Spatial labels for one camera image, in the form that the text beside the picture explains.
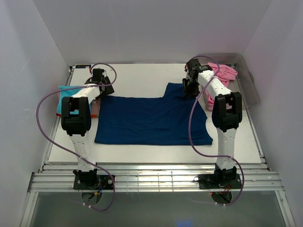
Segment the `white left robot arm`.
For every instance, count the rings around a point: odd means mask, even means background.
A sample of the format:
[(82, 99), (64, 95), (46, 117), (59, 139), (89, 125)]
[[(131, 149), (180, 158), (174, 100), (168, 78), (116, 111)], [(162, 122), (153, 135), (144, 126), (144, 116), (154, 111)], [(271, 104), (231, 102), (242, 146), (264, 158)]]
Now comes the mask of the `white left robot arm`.
[(61, 126), (74, 146), (78, 169), (74, 170), (76, 188), (99, 189), (100, 176), (97, 174), (95, 159), (88, 144), (91, 129), (91, 104), (99, 97), (114, 92), (104, 69), (90, 70), (91, 77), (83, 88), (73, 88), (75, 94), (64, 96), (61, 100)]

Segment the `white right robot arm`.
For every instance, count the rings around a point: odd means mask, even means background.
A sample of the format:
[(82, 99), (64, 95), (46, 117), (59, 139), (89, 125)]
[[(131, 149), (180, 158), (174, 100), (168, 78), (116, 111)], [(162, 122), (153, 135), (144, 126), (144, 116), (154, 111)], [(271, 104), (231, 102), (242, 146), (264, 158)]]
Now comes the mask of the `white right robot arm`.
[(234, 159), (235, 135), (242, 121), (242, 96), (232, 92), (218, 78), (218, 70), (202, 65), (197, 57), (185, 66), (187, 73), (182, 80), (186, 96), (199, 98), (207, 91), (214, 100), (212, 122), (217, 129), (218, 154), (213, 174), (199, 175), (201, 189), (240, 189), (242, 182), (237, 173), (238, 163)]

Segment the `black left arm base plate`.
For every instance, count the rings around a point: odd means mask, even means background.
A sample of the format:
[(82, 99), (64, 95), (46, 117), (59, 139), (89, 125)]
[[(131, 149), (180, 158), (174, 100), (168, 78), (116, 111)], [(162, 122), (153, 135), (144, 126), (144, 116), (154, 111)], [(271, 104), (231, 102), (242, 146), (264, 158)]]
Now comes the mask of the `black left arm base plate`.
[(73, 189), (74, 190), (99, 190), (103, 188), (104, 190), (112, 190), (114, 188), (113, 182), (115, 176), (112, 175), (113, 180), (108, 175), (97, 175), (96, 177), (89, 178), (75, 177)]

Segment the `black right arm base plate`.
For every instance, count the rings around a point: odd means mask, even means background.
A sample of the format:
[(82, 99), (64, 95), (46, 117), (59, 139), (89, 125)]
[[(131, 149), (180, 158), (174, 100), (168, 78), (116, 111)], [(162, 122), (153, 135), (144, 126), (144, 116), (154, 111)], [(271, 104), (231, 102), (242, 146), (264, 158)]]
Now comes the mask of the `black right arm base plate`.
[(199, 189), (240, 189), (242, 187), (240, 175), (236, 174), (234, 180), (215, 179), (214, 174), (200, 174), (194, 177), (193, 182), (198, 183)]

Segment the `navy blue t shirt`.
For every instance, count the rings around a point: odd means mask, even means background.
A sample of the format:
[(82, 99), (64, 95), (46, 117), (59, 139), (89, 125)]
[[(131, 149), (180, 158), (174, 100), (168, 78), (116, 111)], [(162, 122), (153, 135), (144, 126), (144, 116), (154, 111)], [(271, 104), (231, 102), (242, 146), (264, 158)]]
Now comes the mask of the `navy blue t shirt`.
[(212, 145), (207, 116), (182, 84), (168, 83), (162, 97), (101, 99), (94, 142), (107, 145)]

